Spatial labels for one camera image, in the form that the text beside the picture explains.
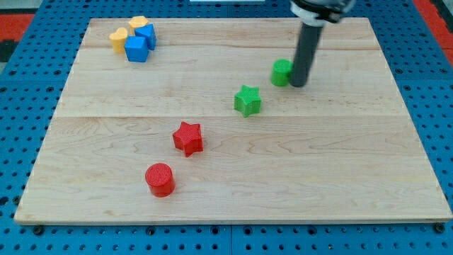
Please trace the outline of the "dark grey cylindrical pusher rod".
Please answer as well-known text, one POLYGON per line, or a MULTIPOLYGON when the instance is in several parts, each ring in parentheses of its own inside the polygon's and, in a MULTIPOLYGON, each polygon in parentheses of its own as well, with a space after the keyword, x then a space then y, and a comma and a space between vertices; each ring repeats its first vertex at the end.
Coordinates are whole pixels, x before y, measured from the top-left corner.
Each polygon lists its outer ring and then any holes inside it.
POLYGON ((303 87, 306 85, 322 30, 323 26, 315 27, 302 24, 289 78, 292 86, 303 87))

